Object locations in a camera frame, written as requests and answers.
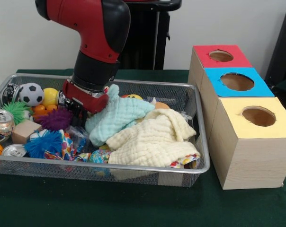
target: blue box top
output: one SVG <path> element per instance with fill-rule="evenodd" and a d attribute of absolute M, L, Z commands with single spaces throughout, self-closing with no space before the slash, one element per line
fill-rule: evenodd
<path fill-rule="evenodd" d="M 254 68 L 205 69 L 219 97 L 274 97 Z"/>

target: purple spiky ball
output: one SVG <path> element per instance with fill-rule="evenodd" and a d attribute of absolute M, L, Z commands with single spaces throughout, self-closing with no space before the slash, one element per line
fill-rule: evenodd
<path fill-rule="evenodd" d="M 65 130 L 72 121 L 72 113 L 65 109 L 53 110 L 48 116 L 39 117 L 39 123 L 44 129 L 51 131 Z"/>

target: soccer ball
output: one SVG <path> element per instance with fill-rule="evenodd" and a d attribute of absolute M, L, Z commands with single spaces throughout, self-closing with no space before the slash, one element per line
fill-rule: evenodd
<path fill-rule="evenodd" d="M 19 98 L 27 106 L 37 106 L 43 102 L 44 91 L 38 84 L 23 84 L 20 86 Z"/>

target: cardboard hole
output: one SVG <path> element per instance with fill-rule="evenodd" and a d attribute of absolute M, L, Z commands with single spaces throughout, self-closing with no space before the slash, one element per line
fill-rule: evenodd
<path fill-rule="evenodd" d="M 227 51 L 216 50 L 209 53 L 209 56 L 212 60 L 219 62 L 228 62 L 233 60 L 232 54 Z"/>
<path fill-rule="evenodd" d="M 229 89 L 236 91 L 248 91 L 255 86 L 252 79 L 238 73 L 226 73 L 221 76 L 221 81 Z"/>
<path fill-rule="evenodd" d="M 275 114 L 260 106 L 246 107 L 242 115 L 257 126 L 268 127 L 276 122 Z"/>

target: stacked boxes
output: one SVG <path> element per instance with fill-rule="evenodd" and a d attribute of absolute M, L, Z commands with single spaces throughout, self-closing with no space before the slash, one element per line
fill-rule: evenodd
<path fill-rule="evenodd" d="M 201 94 L 222 188 L 280 187 L 286 176 L 286 110 L 241 50 L 194 46 L 188 83 Z"/>

